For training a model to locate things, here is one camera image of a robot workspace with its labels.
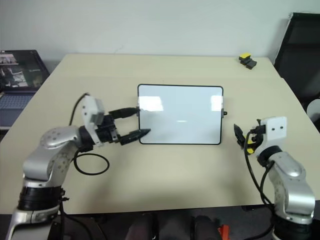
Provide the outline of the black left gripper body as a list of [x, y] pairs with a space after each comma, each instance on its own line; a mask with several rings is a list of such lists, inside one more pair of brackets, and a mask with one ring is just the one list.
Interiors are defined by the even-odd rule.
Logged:
[[120, 141], [115, 119], [111, 114], [103, 117], [95, 132], [102, 143], [118, 143]]

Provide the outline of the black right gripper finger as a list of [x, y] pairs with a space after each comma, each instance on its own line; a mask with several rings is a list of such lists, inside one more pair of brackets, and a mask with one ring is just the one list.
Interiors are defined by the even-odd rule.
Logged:
[[245, 144], [245, 137], [244, 137], [243, 131], [236, 124], [233, 125], [233, 129], [234, 129], [234, 134], [236, 137], [237, 144], [240, 146], [241, 149], [243, 149]]

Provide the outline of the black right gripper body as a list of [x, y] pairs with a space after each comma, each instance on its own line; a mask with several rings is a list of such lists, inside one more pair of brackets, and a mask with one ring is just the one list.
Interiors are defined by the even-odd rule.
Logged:
[[251, 137], [252, 143], [250, 144], [250, 148], [255, 152], [255, 150], [262, 144], [264, 134], [266, 133], [266, 126], [259, 125], [256, 128], [251, 130], [253, 136]]

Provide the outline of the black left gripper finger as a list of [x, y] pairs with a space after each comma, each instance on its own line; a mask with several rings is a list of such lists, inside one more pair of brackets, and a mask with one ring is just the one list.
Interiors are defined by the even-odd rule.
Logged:
[[123, 146], [123, 145], [129, 144], [129, 143], [138, 141], [142, 137], [147, 135], [150, 131], [151, 131], [150, 128], [137, 129], [137, 130], [131, 131], [130, 133], [128, 133], [126, 135], [120, 136], [119, 143]]
[[109, 111], [108, 114], [111, 115], [114, 119], [124, 119], [136, 115], [138, 112], [138, 107], [126, 107]]

